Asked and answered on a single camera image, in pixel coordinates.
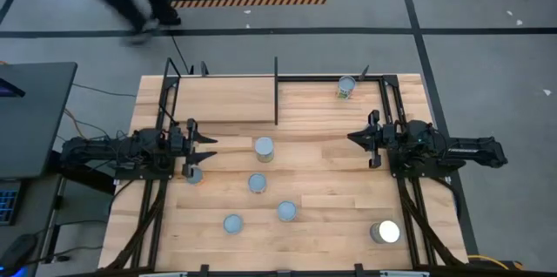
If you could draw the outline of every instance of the black metal frame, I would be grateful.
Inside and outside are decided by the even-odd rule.
[[[177,77],[169,77],[168,70],[170,65],[172,65],[174,71],[178,74]],[[209,74],[205,63],[202,63],[202,75],[201,77],[207,77]],[[192,75],[194,73],[193,66],[190,70],[187,71],[188,75]],[[388,97],[387,87],[391,86],[393,89],[393,96],[396,104],[397,109],[397,116],[399,122],[405,123],[406,122],[406,113],[404,110],[404,106],[402,104],[402,97],[399,88],[399,80],[396,75],[375,75],[375,76],[365,76],[365,73],[359,76],[351,76],[355,79],[358,79],[360,82],[378,82],[379,83],[379,91],[381,94],[381,103],[383,105],[383,110],[386,117],[386,122],[388,124],[393,123],[393,114],[391,112],[391,106]],[[168,58],[166,62],[166,67],[164,69],[164,78],[163,78],[163,86],[161,89],[161,96],[159,100],[159,110],[158,110],[158,119],[157,119],[157,129],[162,129],[164,124],[164,117],[168,116],[171,119],[171,123],[176,125],[177,123],[173,120],[174,111],[176,109],[177,103],[177,94],[178,94],[178,87],[180,82],[181,75],[178,72],[176,65],[172,62],[170,58]],[[280,76],[279,75],[279,64],[277,58],[275,58],[274,62],[274,79],[275,79],[275,125],[279,123],[279,82],[338,82],[339,76],[320,76],[320,75],[291,75],[291,76]],[[174,96],[174,102],[172,105],[171,112],[169,113],[164,107],[168,102],[169,92],[171,88],[176,89],[176,95]],[[461,264],[458,260],[456,260],[443,246],[442,242],[439,238],[435,235],[432,228],[429,227],[427,224],[427,216],[426,216],[426,206],[423,199],[423,194],[421,191],[421,186],[419,183],[418,178],[410,178],[409,181],[413,187],[414,192],[414,199],[410,197],[410,194],[407,189],[406,179],[403,177],[397,177],[393,175],[396,179],[397,186],[399,189],[399,196],[400,196],[400,203],[403,213],[404,225],[406,230],[406,238],[408,241],[408,248],[409,248],[409,256],[412,263],[413,271],[417,272],[431,272],[434,276],[469,276],[471,274],[481,275],[482,277],[488,276],[547,276],[552,275],[556,276],[557,274],[548,274],[548,273],[538,273],[538,272],[526,272],[526,271],[502,271],[498,269],[489,269],[489,268],[479,268],[479,267],[466,267]],[[140,274],[155,274],[155,266],[157,261],[157,253],[158,253],[158,242],[160,238],[161,232],[161,225],[162,225],[162,218],[164,212],[164,199],[166,195],[166,189],[168,186],[168,180],[161,180],[158,188],[158,195],[155,198],[151,208],[149,205],[151,203],[151,193],[152,193],[152,180],[145,181],[145,188],[144,194],[141,202],[141,210],[139,215],[138,221],[138,229],[132,236],[130,242],[126,245],[128,248],[130,245],[135,246],[135,249],[131,249],[132,253],[125,253],[124,255],[120,254],[112,264],[110,264],[107,268],[101,269],[94,273],[87,273],[87,274],[74,274],[71,276],[74,277],[101,277],[101,276],[139,276]],[[426,248],[426,257],[427,257],[427,264],[421,264],[419,260],[419,252],[417,247],[416,235],[414,232],[414,225],[413,220],[416,220],[418,225],[422,229],[422,238],[424,240],[424,246]],[[147,267],[140,267],[139,266],[139,259],[141,257],[141,249],[142,249],[142,238],[144,232],[146,231],[147,227],[154,221],[153,231],[151,236],[151,245],[149,248],[149,258],[148,258],[148,265]],[[445,254],[446,257],[449,259],[446,267],[437,266],[436,261],[436,254],[433,248],[433,245],[436,245],[437,250],[440,254]],[[131,256],[131,267],[124,268],[125,262]],[[388,276],[388,275],[396,275],[396,270],[364,270],[363,266],[359,263],[354,264],[354,270],[351,271],[263,271],[263,272],[210,272],[209,265],[202,265],[198,272],[182,272],[182,274],[177,275],[187,275],[187,276],[199,276],[199,277],[208,277],[208,276],[222,276],[222,277],[232,277],[232,276],[268,276],[268,277],[288,277],[288,276],[299,276],[299,277],[312,277],[312,276],[335,276],[335,277],[342,277],[342,276],[350,276],[350,277],[364,277],[364,276]]]

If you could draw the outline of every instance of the keyboard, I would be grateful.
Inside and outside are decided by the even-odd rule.
[[[23,196],[21,181],[0,181],[0,226],[11,226]]]

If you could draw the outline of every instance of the hazard stripe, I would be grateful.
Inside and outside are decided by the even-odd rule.
[[[171,1],[171,6],[172,8],[202,8],[230,6],[302,5],[324,3],[326,3],[326,0],[194,0]]]

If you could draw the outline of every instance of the wooden board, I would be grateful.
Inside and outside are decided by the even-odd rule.
[[[157,82],[160,78],[144,77],[138,101]],[[408,120],[430,120],[420,75],[399,75],[399,82]],[[359,83],[347,101],[337,100],[335,90],[335,83],[279,83],[277,126],[205,123],[199,127],[219,141],[199,150],[218,155],[201,164],[205,171],[201,185],[187,185],[178,171],[170,183],[158,271],[198,271],[201,264],[209,264],[213,271],[352,270],[354,263],[362,263],[364,269],[411,267],[399,194],[386,158],[383,166],[371,171],[369,153],[346,139],[348,132],[366,125],[371,110],[382,111],[379,87]],[[138,114],[146,107],[136,106],[132,130],[154,125],[153,119]],[[271,163],[259,163],[252,151],[253,141],[262,136],[275,142]],[[267,177],[263,194],[248,191],[247,179],[254,172]],[[422,180],[422,188],[432,228],[455,256],[466,261],[452,194],[427,179]],[[116,199],[100,267],[114,259],[137,225],[142,189],[137,181]],[[298,217],[289,223],[279,221],[275,210],[286,199],[299,208]],[[244,218],[244,230],[238,235],[227,235],[222,227],[231,213]],[[398,242],[372,241],[369,228],[380,220],[399,224],[403,234]],[[419,250],[425,262],[420,239]]]
[[[183,78],[177,121],[275,121],[274,78]]]

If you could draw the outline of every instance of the gray floor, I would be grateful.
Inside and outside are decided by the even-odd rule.
[[[524,28],[557,24],[555,0],[413,0],[422,28]],[[147,8],[145,0],[138,2]],[[410,28],[404,0],[328,0],[323,6],[184,9],[182,29],[391,27]],[[15,0],[2,31],[125,30],[98,0]],[[552,35],[425,36],[446,122],[454,136],[494,135],[509,164],[499,170],[470,164],[461,178],[480,253],[520,260],[532,270],[557,271],[557,194],[553,117],[557,62]],[[204,60],[211,73],[422,72],[411,35],[319,34],[177,37],[188,64]],[[75,61],[76,82],[134,93],[140,76],[161,74],[164,60],[181,65],[170,37],[142,48],[118,37],[0,38],[0,60],[9,63]],[[77,118],[115,134],[126,131],[132,98],[114,98],[74,87],[68,108]],[[96,136],[91,128],[84,133]],[[65,118],[59,135],[76,135]],[[57,149],[61,140],[57,140]],[[80,185],[66,188],[63,220],[105,217],[110,197]],[[100,245],[97,225],[64,229],[59,250]],[[41,267],[42,276],[91,270],[98,251],[73,254],[67,263]]]

